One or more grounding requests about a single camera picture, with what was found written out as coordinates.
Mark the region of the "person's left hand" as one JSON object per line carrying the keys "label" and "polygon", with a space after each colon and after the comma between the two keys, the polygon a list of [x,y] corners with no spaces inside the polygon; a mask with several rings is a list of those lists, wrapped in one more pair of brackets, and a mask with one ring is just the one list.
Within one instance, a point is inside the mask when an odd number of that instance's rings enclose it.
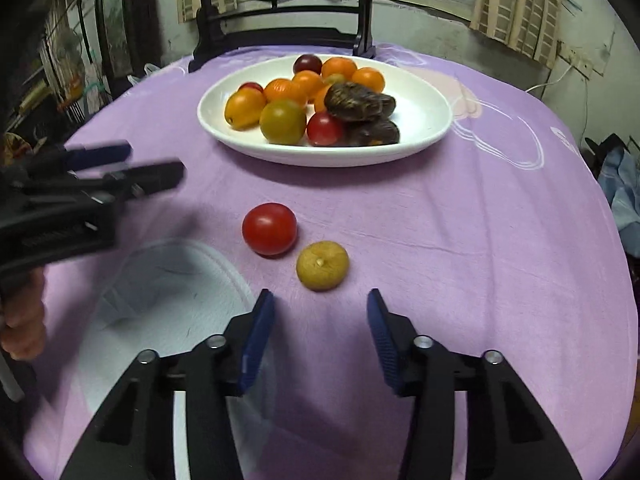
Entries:
{"label": "person's left hand", "polygon": [[35,268],[29,273],[27,282],[9,296],[3,307],[6,327],[1,332],[1,348],[14,361],[31,361],[46,345],[45,288],[44,269]]}

